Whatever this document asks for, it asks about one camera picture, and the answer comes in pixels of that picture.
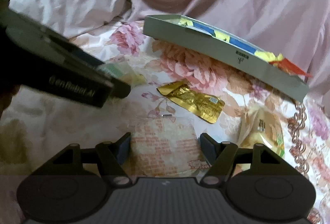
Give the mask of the colourful painted paper liner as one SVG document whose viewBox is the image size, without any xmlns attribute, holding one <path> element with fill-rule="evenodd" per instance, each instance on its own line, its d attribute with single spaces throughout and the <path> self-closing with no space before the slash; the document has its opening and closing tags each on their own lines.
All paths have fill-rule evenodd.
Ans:
<svg viewBox="0 0 330 224">
<path fill-rule="evenodd" d="M 195 22 L 191 19 L 186 19 L 186 18 L 181 17 L 178 21 L 178 25 L 184 26 L 184 27 L 190 27 L 191 29 L 195 29 L 195 30 L 198 29 L 201 31 L 205 31 L 206 33 L 210 34 L 214 38 L 224 41 L 224 42 L 228 42 L 231 45 L 235 45 L 235 46 L 239 47 L 240 49 L 245 50 L 245 51 L 255 55 L 256 57 L 263 59 L 264 61 L 266 61 L 268 63 L 279 62 L 284 59 L 284 56 L 281 53 L 276 56 L 272 52 L 258 50 L 255 47 L 253 47 L 252 45 L 249 45 L 247 42 L 241 41 L 238 38 L 231 36 L 230 34 L 227 34 L 220 30 L 216 30 L 215 28 L 209 27 L 205 24 Z"/>
</svg>

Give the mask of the yellow green snack packet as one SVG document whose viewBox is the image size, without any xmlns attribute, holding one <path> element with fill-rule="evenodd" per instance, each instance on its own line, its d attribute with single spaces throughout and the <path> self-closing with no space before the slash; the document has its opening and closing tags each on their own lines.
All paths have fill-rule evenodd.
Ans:
<svg viewBox="0 0 330 224">
<path fill-rule="evenodd" d="M 129 84 L 131 87 L 146 83 L 146 78 L 142 74 L 135 72 L 126 61 L 108 62 L 98 66 L 97 69 L 108 76 L 115 77 Z"/>
</svg>

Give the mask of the red orange tofu snack packet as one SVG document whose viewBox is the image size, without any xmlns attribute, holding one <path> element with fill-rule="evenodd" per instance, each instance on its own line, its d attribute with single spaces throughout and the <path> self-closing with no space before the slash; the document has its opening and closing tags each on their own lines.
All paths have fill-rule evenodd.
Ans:
<svg viewBox="0 0 330 224">
<path fill-rule="evenodd" d="M 283 72 L 288 73 L 289 75 L 304 76 L 304 77 L 313 77 L 310 73 L 303 71 L 301 68 L 290 62 L 287 58 L 281 60 L 271 61 L 269 64 L 277 67 Z"/>
</svg>

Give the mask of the grey cardboard tray box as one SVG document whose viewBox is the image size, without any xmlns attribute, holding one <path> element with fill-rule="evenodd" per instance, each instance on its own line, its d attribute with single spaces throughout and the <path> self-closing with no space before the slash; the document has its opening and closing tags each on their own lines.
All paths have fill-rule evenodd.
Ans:
<svg viewBox="0 0 330 224">
<path fill-rule="evenodd" d="M 178 25 L 178 21 L 181 17 L 213 27 L 184 15 L 148 15 L 144 19 L 143 33 L 149 37 L 174 43 L 221 61 L 255 77 L 298 102 L 302 102 L 308 94 L 309 87 L 299 76 L 289 75 L 263 59 L 260 59 L 235 45 L 231 45 L 228 42 L 218 40 L 205 31 L 180 26 Z M 227 31 L 217 27 L 213 28 L 230 34 L 241 41 L 247 42 Z M 247 43 L 256 49 L 263 51 L 263 49 L 254 44 L 250 42 Z"/>
</svg>

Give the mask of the floral bed sheet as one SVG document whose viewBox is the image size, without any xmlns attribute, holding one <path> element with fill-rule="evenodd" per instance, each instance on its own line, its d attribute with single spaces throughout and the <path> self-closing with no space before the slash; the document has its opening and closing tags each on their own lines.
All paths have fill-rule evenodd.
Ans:
<svg viewBox="0 0 330 224">
<path fill-rule="evenodd" d="M 73 42 L 126 79 L 131 93 L 100 108 L 21 88 L 1 117 L 1 223 L 21 223 L 22 179 L 67 144 L 93 147 L 131 132 L 132 177 L 201 177 L 197 137 L 252 148 L 263 143 L 315 186 L 308 217 L 329 223 L 329 116 L 209 56 L 143 35 L 143 23 L 115 23 Z"/>
</svg>

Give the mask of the round rice cracker packet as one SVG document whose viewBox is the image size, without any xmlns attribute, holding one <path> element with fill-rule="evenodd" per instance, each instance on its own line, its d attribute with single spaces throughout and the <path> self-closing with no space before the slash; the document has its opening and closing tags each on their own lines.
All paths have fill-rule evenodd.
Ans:
<svg viewBox="0 0 330 224">
<path fill-rule="evenodd" d="M 136 177 L 195 177 L 209 169 L 193 121 L 182 117 L 144 118 L 131 127 L 127 167 Z"/>
</svg>

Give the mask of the gold foil snack packet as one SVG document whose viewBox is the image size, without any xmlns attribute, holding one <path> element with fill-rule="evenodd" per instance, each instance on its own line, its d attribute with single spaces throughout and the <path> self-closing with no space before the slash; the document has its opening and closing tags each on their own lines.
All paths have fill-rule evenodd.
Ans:
<svg viewBox="0 0 330 224">
<path fill-rule="evenodd" d="M 170 101 L 211 124 L 217 121 L 225 106 L 220 98 L 194 91 L 184 81 L 162 85 L 157 90 Z"/>
</svg>

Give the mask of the toast bread packet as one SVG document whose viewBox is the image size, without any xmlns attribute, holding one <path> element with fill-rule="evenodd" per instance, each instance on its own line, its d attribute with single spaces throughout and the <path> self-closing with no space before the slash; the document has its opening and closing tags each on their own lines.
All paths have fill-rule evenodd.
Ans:
<svg viewBox="0 0 330 224">
<path fill-rule="evenodd" d="M 278 116 L 268 108 L 253 105 L 242 116 L 237 145 L 253 148 L 262 143 L 281 158 L 285 155 L 283 130 Z"/>
</svg>

